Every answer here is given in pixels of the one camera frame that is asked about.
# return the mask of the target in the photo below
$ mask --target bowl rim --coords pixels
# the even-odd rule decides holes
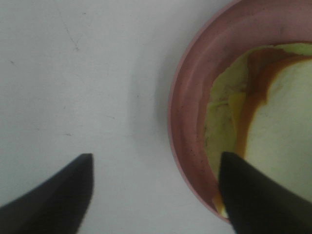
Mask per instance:
[[[182,55],[178,66],[175,70],[174,78],[170,87],[170,92],[169,92],[169,98],[168,98],[168,109],[167,109],[167,128],[168,128],[168,136],[169,136],[169,142],[170,142],[170,147],[171,151],[176,163],[176,166],[178,167],[178,170],[180,171],[180,174],[186,184],[188,185],[189,189],[192,191],[192,193],[197,197],[197,199],[208,209],[210,210],[213,214],[215,214],[217,217],[222,219],[223,221],[229,223],[229,220],[222,217],[218,212],[216,212],[212,207],[210,207],[202,198],[201,196],[197,193],[197,191],[193,188],[191,183],[189,182],[188,178],[186,177],[180,162],[178,160],[177,154],[176,154],[176,148],[174,145],[174,140],[173,140],[173,133],[172,133],[172,126],[171,126],[171,109],[172,109],[172,102],[173,102],[173,96],[174,96],[174,90],[176,86],[176,81],[179,77],[179,73],[181,70],[181,67],[189,54],[189,52],[192,50],[193,46],[197,42],[197,40],[200,38],[200,36],[204,33],[204,31],[218,18],[220,17],[224,12],[229,10],[232,6],[236,5],[237,3],[244,1],[244,0],[233,0],[230,3],[226,4],[224,7],[222,7],[219,11],[217,11],[202,27],[201,29],[196,33],[196,35],[193,37],[192,41],[189,43],[187,46],[184,54]]]

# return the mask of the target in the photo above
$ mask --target pink bowl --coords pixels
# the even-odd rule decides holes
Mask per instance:
[[[212,83],[253,47],[312,41],[311,12],[311,0],[234,1],[204,25],[179,63],[168,107],[171,147],[186,183],[217,216],[212,203],[217,180],[209,167],[203,138]]]

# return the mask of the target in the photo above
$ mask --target white table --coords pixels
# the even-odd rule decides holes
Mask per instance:
[[[0,205],[80,153],[95,192],[80,234],[233,234],[173,160],[169,87],[230,0],[1,0]]]

